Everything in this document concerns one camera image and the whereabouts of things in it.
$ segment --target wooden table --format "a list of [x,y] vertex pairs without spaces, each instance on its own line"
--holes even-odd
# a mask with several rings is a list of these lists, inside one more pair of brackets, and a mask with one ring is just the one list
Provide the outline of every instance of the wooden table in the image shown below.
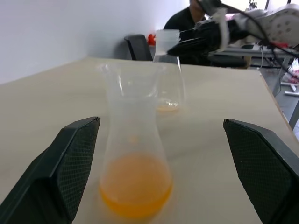
[[[86,58],[0,86],[0,202],[62,127],[99,116],[92,170],[73,223],[120,223],[110,217],[98,195],[109,114],[104,83],[95,67],[110,61],[116,62]],[[182,71],[185,108],[157,117],[174,192],[151,223],[260,224],[237,177],[223,120],[271,129],[297,155],[298,141],[258,72],[190,65],[183,65]]]

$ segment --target erlenmeyer flask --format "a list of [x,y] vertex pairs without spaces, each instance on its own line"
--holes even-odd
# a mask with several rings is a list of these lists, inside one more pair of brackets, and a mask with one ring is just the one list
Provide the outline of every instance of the erlenmeyer flask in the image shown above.
[[152,63],[101,66],[107,84],[110,131],[100,194],[117,214],[143,218],[168,200],[172,178],[156,126],[157,78]]
[[157,30],[154,63],[163,63],[166,69],[159,74],[158,111],[171,112],[182,107],[185,86],[179,57],[167,51],[179,42],[179,30]]

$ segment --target floor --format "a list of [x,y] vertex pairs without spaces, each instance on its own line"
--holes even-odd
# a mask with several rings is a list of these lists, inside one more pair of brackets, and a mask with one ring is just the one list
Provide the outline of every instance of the floor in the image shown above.
[[[278,81],[278,69],[260,69],[262,76],[264,77],[266,83],[268,84],[271,91],[274,89],[275,83]],[[290,88],[287,86],[281,86],[279,94],[276,96],[278,105],[280,106],[282,112],[284,113],[287,120],[291,118],[291,115],[294,111],[294,108],[299,100],[299,97],[286,96],[285,91],[290,91]],[[299,140],[299,122],[297,122],[296,127],[294,128],[294,133]]]

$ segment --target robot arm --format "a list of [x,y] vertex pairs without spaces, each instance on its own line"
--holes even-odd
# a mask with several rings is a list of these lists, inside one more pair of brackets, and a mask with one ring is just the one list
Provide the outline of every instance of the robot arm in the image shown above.
[[[213,1],[200,0],[201,6],[206,12],[215,14],[217,9],[211,7]],[[260,23],[271,42],[284,42],[290,47],[299,44],[299,6],[288,4],[273,12],[265,10],[253,10],[247,12]],[[251,35],[264,39],[263,34],[256,24],[243,14],[235,14],[227,21],[229,41],[234,43],[244,40],[244,43],[257,42]],[[194,29],[181,33],[181,42],[170,49],[168,53],[174,56],[185,56],[198,53],[209,53],[221,48],[221,28],[213,20],[201,21]]]

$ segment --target orange juice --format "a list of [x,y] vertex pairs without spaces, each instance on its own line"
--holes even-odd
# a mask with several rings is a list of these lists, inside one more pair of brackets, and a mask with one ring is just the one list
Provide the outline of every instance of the orange juice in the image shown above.
[[167,165],[145,153],[130,153],[111,162],[100,182],[100,194],[106,205],[129,218],[154,215],[171,191]]

